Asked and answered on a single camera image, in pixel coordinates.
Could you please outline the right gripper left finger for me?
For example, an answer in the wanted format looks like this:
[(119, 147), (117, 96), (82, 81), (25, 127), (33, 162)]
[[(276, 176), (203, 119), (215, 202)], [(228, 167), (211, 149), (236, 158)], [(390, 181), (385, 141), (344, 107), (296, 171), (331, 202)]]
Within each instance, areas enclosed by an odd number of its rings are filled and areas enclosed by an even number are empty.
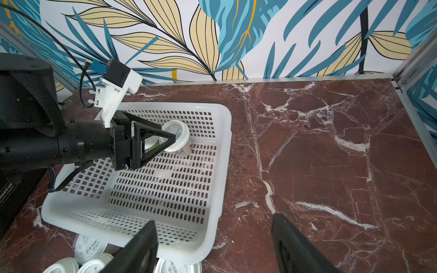
[(157, 264), (158, 246), (155, 222), (149, 221), (101, 273), (153, 273)]

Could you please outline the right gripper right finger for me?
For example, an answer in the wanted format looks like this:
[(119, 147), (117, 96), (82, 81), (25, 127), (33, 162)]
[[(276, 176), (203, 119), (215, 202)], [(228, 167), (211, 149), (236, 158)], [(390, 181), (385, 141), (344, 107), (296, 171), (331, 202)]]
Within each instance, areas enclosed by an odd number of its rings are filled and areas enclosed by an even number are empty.
[(283, 214), (273, 215), (272, 238), (281, 273), (338, 273), (340, 271)]

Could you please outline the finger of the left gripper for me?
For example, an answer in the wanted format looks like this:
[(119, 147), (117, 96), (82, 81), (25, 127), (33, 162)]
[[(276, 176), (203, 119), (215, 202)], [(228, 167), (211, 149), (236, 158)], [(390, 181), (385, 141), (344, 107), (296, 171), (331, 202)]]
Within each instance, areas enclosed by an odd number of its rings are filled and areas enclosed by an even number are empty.
[(176, 141), (176, 135), (162, 129), (162, 126), (128, 113), (128, 137), (131, 156), (127, 161), (130, 169), (139, 169), (164, 152)]

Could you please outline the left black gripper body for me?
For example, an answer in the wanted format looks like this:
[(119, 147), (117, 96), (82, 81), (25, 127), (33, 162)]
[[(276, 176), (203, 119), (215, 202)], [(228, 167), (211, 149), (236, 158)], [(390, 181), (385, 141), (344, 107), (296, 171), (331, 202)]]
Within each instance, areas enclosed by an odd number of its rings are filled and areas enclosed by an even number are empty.
[(110, 135), (113, 142), (110, 158), (114, 169), (132, 169), (132, 122), (125, 112), (115, 112), (110, 122)]

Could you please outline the yogurt cup green label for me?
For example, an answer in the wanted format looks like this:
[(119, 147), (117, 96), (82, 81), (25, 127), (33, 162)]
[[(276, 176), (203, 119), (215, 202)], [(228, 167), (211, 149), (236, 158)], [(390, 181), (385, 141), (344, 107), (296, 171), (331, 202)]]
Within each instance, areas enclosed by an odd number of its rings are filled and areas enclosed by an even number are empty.
[(159, 145), (159, 137), (153, 135), (150, 138), (145, 139), (144, 141), (145, 152), (152, 151), (153, 149), (156, 149)]

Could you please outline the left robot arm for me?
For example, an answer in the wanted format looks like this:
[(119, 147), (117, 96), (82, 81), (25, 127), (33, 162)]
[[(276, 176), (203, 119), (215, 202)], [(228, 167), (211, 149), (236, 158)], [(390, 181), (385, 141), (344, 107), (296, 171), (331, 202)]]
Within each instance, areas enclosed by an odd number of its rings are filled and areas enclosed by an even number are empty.
[(41, 59), (1, 54), (1, 173), (20, 175), (73, 163), (89, 167), (108, 158), (114, 169), (138, 169), (170, 147), (176, 136), (161, 125), (119, 110), (141, 75), (110, 59), (96, 90), (93, 121), (64, 120), (55, 95), (53, 69)]

